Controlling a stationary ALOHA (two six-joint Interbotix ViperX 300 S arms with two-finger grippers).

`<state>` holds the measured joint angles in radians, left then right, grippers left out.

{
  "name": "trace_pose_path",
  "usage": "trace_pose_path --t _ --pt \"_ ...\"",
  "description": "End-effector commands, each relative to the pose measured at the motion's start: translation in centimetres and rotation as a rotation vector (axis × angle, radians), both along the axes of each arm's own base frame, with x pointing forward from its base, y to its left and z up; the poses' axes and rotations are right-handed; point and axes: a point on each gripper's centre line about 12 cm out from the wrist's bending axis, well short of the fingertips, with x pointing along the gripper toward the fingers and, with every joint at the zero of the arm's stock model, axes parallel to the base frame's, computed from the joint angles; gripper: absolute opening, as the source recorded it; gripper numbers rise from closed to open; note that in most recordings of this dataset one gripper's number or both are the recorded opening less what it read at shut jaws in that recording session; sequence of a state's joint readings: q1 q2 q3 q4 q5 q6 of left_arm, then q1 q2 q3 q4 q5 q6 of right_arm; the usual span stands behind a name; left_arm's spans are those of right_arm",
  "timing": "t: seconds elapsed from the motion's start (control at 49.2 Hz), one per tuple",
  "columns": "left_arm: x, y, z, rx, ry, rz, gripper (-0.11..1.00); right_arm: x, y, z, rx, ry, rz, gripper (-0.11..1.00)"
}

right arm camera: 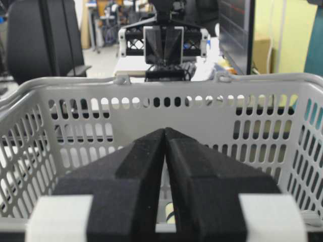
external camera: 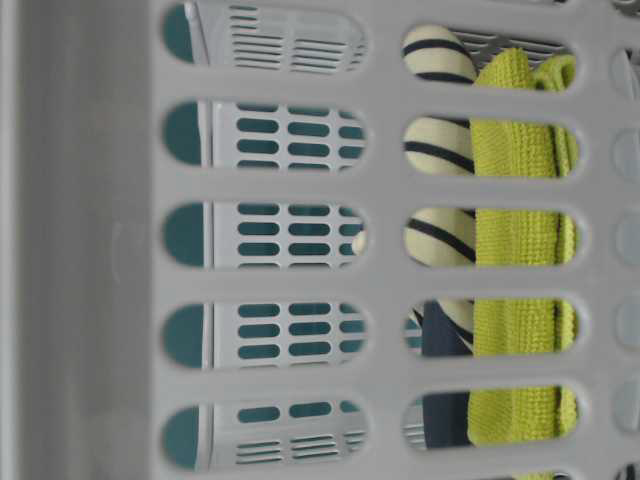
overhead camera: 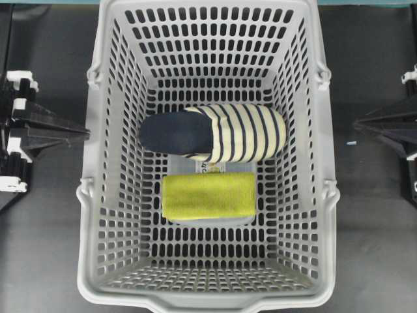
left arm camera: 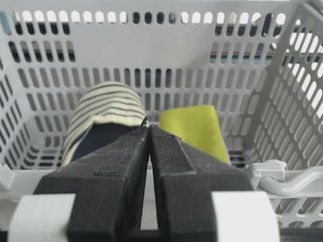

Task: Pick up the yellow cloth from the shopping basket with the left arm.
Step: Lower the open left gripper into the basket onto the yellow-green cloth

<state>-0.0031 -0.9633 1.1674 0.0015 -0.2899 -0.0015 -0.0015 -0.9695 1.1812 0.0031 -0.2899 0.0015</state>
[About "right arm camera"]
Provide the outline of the right gripper black opposite finger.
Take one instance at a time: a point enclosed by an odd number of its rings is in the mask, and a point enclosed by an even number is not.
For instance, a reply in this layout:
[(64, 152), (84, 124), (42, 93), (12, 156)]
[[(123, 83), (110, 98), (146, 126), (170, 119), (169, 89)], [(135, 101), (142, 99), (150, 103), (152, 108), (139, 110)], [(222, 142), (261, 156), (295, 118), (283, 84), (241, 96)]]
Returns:
[(165, 64), (161, 27), (145, 26), (143, 35), (145, 62), (147, 64)]
[(169, 26), (166, 29), (164, 48), (165, 64), (180, 64), (183, 55), (183, 27)]

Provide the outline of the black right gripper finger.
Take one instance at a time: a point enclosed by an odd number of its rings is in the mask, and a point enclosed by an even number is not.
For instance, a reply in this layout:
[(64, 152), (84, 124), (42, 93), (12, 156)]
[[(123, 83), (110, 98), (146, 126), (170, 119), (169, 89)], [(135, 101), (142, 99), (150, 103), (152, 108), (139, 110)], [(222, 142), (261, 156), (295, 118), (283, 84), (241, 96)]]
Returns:
[(165, 132), (128, 146), (59, 178), (38, 199), (25, 241), (138, 241), (154, 236)]
[(178, 231), (198, 241), (307, 241), (300, 210), (268, 174), (166, 128)]

